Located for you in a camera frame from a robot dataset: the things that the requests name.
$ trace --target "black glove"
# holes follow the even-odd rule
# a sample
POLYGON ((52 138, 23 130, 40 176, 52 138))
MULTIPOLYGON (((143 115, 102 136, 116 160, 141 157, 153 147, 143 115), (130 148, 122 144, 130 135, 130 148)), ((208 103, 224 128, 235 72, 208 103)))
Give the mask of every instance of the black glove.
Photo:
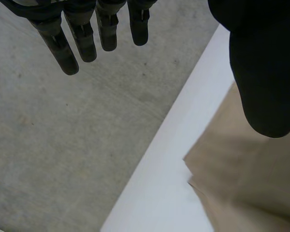
MULTIPOLYGON (((73 34, 84 62, 97 57, 90 19, 96 11, 100 40, 105 51, 117 46, 117 12, 127 0, 0 0, 17 16, 27 18, 38 30, 58 64, 67 75, 78 72, 78 64, 61 29, 61 12, 73 34)), ((141 46, 148 40, 149 8, 157 0, 128 0, 133 41, 141 46)))

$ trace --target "concrete floor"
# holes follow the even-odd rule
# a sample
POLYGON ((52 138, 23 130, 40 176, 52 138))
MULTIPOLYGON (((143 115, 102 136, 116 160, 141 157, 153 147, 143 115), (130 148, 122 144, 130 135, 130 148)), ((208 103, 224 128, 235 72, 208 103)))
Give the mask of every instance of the concrete floor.
POLYGON ((0 229, 97 232, 206 47, 206 0, 159 0, 150 39, 132 43, 125 7, 118 48, 66 76, 36 30, 0 4, 0 229))

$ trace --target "white step edge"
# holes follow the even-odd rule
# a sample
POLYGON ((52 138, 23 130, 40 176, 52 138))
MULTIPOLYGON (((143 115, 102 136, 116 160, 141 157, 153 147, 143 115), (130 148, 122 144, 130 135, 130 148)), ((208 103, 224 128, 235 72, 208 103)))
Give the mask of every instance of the white step edge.
POLYGON ((213 231, 187 183, 191 173, 182 159, 205 130, 233 82, 229 63, 229 32, 219 26, 102 232, 213 231))

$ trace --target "tan paper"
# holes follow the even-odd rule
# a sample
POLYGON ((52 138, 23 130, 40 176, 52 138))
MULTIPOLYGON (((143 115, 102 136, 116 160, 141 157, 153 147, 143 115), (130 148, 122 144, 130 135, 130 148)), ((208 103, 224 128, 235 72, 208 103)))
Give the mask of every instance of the tan paper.
POLYGON ((256 133, 235 84, 185 162, 215 231, 290 231, 290 134, 256 133))

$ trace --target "brown paper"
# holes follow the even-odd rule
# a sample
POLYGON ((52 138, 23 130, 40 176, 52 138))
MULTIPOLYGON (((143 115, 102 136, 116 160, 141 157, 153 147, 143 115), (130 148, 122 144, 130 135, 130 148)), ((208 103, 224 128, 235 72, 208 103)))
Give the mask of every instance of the brown paper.
POLYGON ((290 231, 290 134, 255 132, 235 84, 185 162, 215 231, 290 231))

